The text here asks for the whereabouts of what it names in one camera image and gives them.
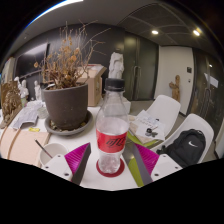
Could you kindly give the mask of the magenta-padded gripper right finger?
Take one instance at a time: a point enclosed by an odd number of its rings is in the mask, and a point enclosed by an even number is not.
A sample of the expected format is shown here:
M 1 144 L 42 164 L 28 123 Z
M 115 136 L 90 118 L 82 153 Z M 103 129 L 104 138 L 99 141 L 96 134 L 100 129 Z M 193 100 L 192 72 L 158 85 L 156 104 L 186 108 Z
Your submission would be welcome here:
M 158 155 L 136 143 L 132 153 L 131 174 L 138 186 L 145 186 L 182 169 L 167 154 Z

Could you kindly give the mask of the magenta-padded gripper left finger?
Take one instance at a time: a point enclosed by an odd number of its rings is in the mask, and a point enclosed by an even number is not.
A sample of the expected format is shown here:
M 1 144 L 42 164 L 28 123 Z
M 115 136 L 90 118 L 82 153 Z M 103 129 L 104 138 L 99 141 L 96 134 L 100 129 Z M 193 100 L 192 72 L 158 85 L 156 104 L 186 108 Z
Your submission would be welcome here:
M 79 185 L 90 154 L 91 144 L 86 143 L 66 155 L 56 154 L 42 169 Z

